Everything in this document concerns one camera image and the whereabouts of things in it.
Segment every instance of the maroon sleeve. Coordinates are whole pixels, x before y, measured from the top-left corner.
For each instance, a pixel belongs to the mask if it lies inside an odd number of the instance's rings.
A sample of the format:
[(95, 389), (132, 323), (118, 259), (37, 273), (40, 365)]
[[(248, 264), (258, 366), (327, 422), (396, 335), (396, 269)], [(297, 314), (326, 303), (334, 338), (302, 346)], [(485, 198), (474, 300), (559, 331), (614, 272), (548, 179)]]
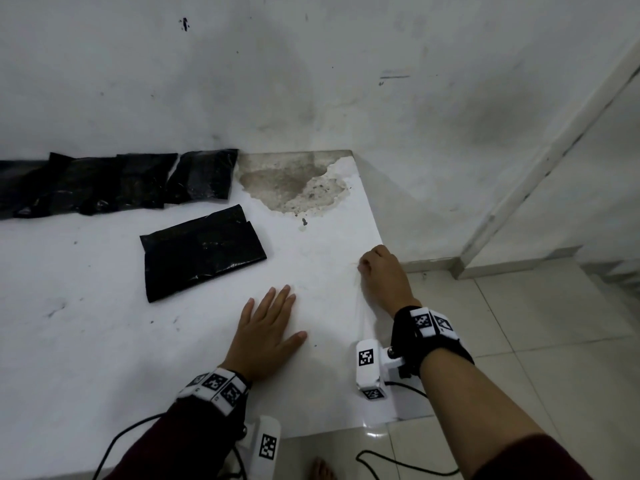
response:
[(109, 480), (215, 478), (243, 435), (246, 396), (229, 416), (211, 403), (178, 399), (133, 444)]
[(591, 480), (584, 468), (553, 438), (528, 436), (502, 451), (480, 468), (473, 480)]

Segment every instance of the wall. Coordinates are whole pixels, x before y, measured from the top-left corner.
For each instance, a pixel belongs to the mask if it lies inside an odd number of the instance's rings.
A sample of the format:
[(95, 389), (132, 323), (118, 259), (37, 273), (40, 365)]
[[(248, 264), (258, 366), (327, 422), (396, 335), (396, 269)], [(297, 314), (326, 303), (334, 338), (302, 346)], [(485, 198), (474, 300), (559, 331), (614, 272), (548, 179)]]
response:
[(580, 246), (581, 263), (640, 269), (640, 77), (525, 201), (471, 266)]
[(639, 9), (0, 0), (0, 155), (348, 148), (401, 260), (457, 256), (628, 51)]

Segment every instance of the folded black plastic bag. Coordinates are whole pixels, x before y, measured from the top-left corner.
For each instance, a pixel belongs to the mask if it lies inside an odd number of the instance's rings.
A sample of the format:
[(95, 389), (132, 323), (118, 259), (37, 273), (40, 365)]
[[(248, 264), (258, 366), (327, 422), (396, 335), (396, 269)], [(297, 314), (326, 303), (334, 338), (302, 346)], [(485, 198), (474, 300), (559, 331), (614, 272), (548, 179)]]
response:
[(29, 174), (46, 165), (46, 161), (0, 161), (0, 219), (13, 217), (32, 197), (33, 181)]
[(149, 303), (267, 259), (239, 205), (141, 235)]
[(189, 152), (180, 157), (166, 185), (166, 203), (228, 200), (238, 150)]
[(162, 209), (164, 183), (176, 158), (177, 153), (77, 159), (51, 153), (37, 170), (36, 192), (14, 217)]

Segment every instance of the black plastic packet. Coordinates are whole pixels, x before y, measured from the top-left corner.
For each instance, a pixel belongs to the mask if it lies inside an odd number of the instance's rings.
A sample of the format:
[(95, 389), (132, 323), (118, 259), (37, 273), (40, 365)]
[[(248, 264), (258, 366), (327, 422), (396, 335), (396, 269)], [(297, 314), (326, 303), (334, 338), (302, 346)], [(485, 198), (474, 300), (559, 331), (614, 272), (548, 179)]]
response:
[(239, 205), (141, 235), (149, 303), (267, 259)]
[(31, 185), (37, 190), (14, 217), (162, 209), (164, 182), (176, 158), (177, 153), (77, 159), (51, 153)]
[(31, 199), (33, 191), (29, 183), (33, 179), (29, 174), (46, 164), (35, 160), (0, 161), (0, 219), (13, 217)]
[(228, 200), (238, 150), (189, 152), (180, 157), (166, 185), (166, 203)]

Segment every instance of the hand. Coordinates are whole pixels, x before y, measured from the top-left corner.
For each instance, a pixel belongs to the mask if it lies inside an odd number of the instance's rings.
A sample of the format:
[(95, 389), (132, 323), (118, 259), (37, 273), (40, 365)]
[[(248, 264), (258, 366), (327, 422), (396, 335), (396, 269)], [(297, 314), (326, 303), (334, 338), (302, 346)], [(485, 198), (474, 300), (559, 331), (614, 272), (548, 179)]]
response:
[(290, 359), (307, 339), (307, 332), (299, 331), (282, 341), (296, 300), (294, 294), (287, 298), (290, 290), (289, 285), (285, 286), (274, 301), (276, 289), (271, 288), (253, 316), (254, 300), (249, 298), (240, 314), (236, 336), (220, 367), (239, 372), (249, 381), (260, 381), (273, 375)]
[(367, 291), (391, 318), (405, 306), (422, 306), (420, 301), (413, 297), (409, 279), (397, 257), (385, 246), (379, 245), (364, 253), (360, 258), (358, 271)]

